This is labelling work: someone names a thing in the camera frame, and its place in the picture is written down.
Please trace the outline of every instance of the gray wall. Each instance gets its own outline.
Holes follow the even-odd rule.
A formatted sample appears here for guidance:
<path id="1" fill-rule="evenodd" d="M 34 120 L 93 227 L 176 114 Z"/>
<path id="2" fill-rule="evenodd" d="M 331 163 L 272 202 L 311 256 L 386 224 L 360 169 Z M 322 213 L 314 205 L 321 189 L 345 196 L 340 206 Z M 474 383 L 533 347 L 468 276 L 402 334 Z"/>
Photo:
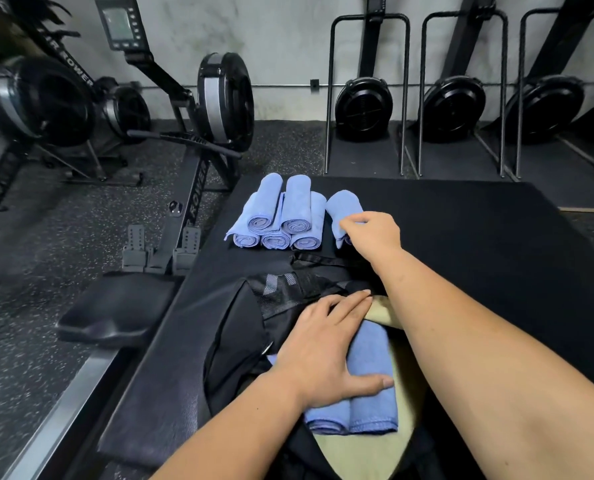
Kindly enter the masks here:
<path id="1" fill-rule="evenodd" d="M 67 46 L 94 77 L 112 75 L 119 81 L 152 83 L 128 66 L 121 53 L 106 43 L 94 0 L 55 0 L 74 14 L 69 28 L 82 39 L 68 39 Z M 330 24 L 345 13 L 361 13 L 363 0 L 138 0 L 150 47 L 159 64 L 182 84 L 195 84 L 197 69 L 208 52 L 240 53 L 253 84 L 308 84 L 327 79 Z M 563 0 L 498 0 L 510 19 L 510 79 L 517 72 L 519 20 L 528 9 L 559 6 Z M 412 22 L 411 82 L 419 79 L 421 23 L 432 11 L 457 9 L 461 0 L 388 0 L 389 11 L 400 11 Z M 545 39 L 553 16 L 539 16 L 529 24 L 528 67 Z M 429 31 L 427 80 L 435 80 L 443 65 L 454 21 L 436 20 Z M 402 80 L 403 26 L 388 21 L 382 30 L 376 75 L 389 82 Z M 500 74 L 500 23 L 487 24 L 470 64 L 471 74 L 483 81 L 497 81 Z M 361 38 L 359 22 L 342 23 L 338 29 L 335 82 L 356 76 Z M 575 53 L 566 73 L 594 80 L 594 23 Z M 594 104 L 589 91 L 586 106 Z M 255 88 L 257 119 L 323 120 L 325 89 L 311 95 L 309 88 Z M 396 97 L 400 91 L 393 90 Z M 172 118 L 168 101 L 158 89 L 145 91 L 157 118 Z M 409 118 L 416 118 L 418 94 L 410 91 Z M 498 111 L 498 93 L 489 97 L 487 117 Z"/>

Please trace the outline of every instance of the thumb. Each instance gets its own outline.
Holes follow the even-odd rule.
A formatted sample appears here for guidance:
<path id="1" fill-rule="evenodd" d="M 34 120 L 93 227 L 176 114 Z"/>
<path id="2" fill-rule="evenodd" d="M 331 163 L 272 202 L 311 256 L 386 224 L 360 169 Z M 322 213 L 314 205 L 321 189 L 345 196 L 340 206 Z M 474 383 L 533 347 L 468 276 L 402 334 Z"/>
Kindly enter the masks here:
<path id="1" fill-rule="evenodd" d="M 376 395 L 382 390 L 391 388 L 395 381 L 384 374 L 367 374 L 365 376 L 348 376 L 345 393 L 348 397 Z"/>

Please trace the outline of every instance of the speckled rubber flooring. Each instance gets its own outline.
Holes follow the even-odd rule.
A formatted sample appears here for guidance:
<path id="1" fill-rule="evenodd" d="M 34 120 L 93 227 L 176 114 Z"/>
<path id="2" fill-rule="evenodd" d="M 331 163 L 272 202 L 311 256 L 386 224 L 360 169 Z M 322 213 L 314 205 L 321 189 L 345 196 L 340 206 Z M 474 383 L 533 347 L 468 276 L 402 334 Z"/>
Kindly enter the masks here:
<path id="1" fill-rule="evenodd" d="M 322 173 L 324 123 L 261 121 L 243 173 Z M 29 164 L 0 214 L 0 478 L 88 355 L 56 341 L 53 325 L 96 277 L 120 265 L 125 227 L 144 223 L 154 243 L 183 148 L 147 141 L 124 150 L 142 169 L 140 188 L 65 185 L 56 170 Z M 209 183 L 217 183 L 211 171 Z M 224 194 L 204 195 L 204 237 Z M 594 243 L 594 214 L 568 214 Z M 141 480 L 111 464 L 104 480 Z"/>

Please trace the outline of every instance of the rolled towel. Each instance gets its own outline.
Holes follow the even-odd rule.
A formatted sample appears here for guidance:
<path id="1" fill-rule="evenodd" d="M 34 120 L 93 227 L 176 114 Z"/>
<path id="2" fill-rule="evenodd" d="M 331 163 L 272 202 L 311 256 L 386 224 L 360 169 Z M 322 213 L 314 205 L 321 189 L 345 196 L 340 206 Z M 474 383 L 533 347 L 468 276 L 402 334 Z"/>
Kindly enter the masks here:
<path id="1" fill-rule="evenodd" d="M 268 360 L 274 365 L 277 355 L 269 355 Z M 309 409 L 304 413 L 304 421 L 309 430 L 317 435 L 347 435 L 350 428 L 350 400 Z"/>
<path id="2" fill-rule="evenodd" d="M 388 333 L 381 325 L 364 320 L 348 349 L 348 371 L 353 376 L 386 374 L 392 377 L 388 353 Z M 397 431 L 398 414 L 395 388 L 350 401 L 349 433 L 388 433 Z"/>
<path id="3" fill-rule="evenodd" d="M 291 245 L 290 234 L 282 230 L 282 208 L 284 206 L 285 193 L 279 195 L 277 213 L 272 225 L 259 231 L 261 244 L 267 249 L 287 249 Z"/>
<path id="4" fill-rule="evenodd" d="M 291 246 L 295 249 L 312 251 L 321 246 L 325 218 L 325 197 L 322 194 L 317 192 L 310 193 L 310 214 L 312 228 L 306 232 L 293 235 L 291 239 Z"/>
<path id="5" fill-rule="evenodd" d="M 284 179 L 278 173 L 269 173 L 262 179 L 256 192 L 253 212 L 248 217 L 247 224 L 251 232 L 259 233 L 273 224 L 283 184 Z"/>
<path id="6" fill-rule="evenodd" d="M 298 234 L 311 227 L 310 178 L 306 175 L 294 175 L 286 182 L 282 229 L 288 234 Z"/>
<path id="7" fill-rule="evenodd" d="M 226 233 L 226 237 L 223 238 L 224 241 L 228 239 L 229 235 L 232 235 L 232 241 L 240 248 L 254 248 L 259 244 L 260 237 L 248 230 L 248 219 L 254 210 L 256 197 L 257 193 L 255 192 L 248 198 L 244 210 L 241 211 L 235 225 Z"/>
<path id="8" fill-rule="evenodd" d="M 357 195 L 348 190 L 341 190 L 328 200 L 325 204 L 325 209 L 333 219 L 333 235 L 337 249 L 341 249 L 341 245 L 344 242 L 352 244 L 348 234 L 339 226 L 339 222 L 352 214 L 363 212 Z"/>

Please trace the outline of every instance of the blue microfiber towel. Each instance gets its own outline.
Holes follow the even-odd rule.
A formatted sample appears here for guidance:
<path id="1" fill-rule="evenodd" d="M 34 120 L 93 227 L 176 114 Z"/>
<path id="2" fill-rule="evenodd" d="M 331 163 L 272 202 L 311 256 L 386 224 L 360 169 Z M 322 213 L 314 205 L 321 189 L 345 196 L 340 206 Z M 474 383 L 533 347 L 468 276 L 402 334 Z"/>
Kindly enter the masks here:
<path id="1" fill-rule="evenodd" d="M 364 320 L 350 343 L 348 371 L 353 376 L 386 374 L 392 377 L 388 353 L 388 333 L 381 325 Z M 350 434 L 388 433 L 397 431 L 397 399 L 395 388 L 384 389 L 370 397 L 354 397 L 350 401 Z"/>
<path id="2" fill-rule="evenodd" d="M 251 232 L 259 233 L 272 225 L 283 184 L 284 179 L 278 173 L 269 173 L 262 179 L 253 204 L 253 212 L 248 217 L 247 224 Z"/>
<path id="3" fill-rule="evenodd" d="M 291 245 L 291 236 L 282 230 L 282 209 L 284 207 L 285 193 L 279 195 L 277 213 L 271 226 L 258 232 L 261 244 L 267 249 L 287 249 Z"/>
<path id="4" fill-rule="evenodd" d="M 334 194 L 325 204 L 325 209 L 333 218 L 333 235 L 336 241 L 337 249 L 341 249 L 344 242 L 352 244 L 345 230 L 339 227 L 339 222 L 352 214 L 363 212 L 359 198 L 348 190 L 341 190 Z"/>
<path id="5" fill-rule="evenodd" d="M 271 364 L 277 355 L 269 355 Z M 347 435 L 350 427 L 350 401 L 344 399 L 324 408 L 312 408 L 304 413 L 304 421 L 309 430 L 317 435 Z"/>
<path id="6" fill-rule="evenodd" d="M 255 206 L 255 198 L 257 193 L 253 193 L 248 201 L 244 205 L 244 210 L 235 222 L 235 225 L 230 228 L 224 237 L 224 241 L 228 239 L 229 235 L 232 235 L 232 240 L 236 246 L 240 248 L 254 248 L 259 244 L 259 236 L 248 230 L 248 219 L 252 215 Z"/>
<path id="7" fill-rule="evenodd" d="M 321 246 L 321 235 L 324 232 L 325 218 L 325 197 L 322 194 L 317 192 L 310 193 L 310 214 L 312 228 L 306 232 L 293 235 L 291 239 L 291 246 L 295 249 L 311 251 Z"/>
<path id="8" fill-rule="evenodd" d="M 269 355 L 275 364 L 276 355 Z M 387 374 L 392 377 L 392 362 L 388 354 L 388 334 L 381 325 L 364 320 L 352 339 L 346 358 L 353 376 Z M 305 412 L 310 431 L 319 435 L 355 435 L 358 433 L 389 433 L 398 429 L 395 388 L 368 397 L 353 397 L 339 403 Z"/>
<path id="9" fill-rule="evenodd" d="M 294 175 L 286 182 L 282 229 L 288 234 L 298 234 L 311 227 L 310 179 L 306 175 Z"/>

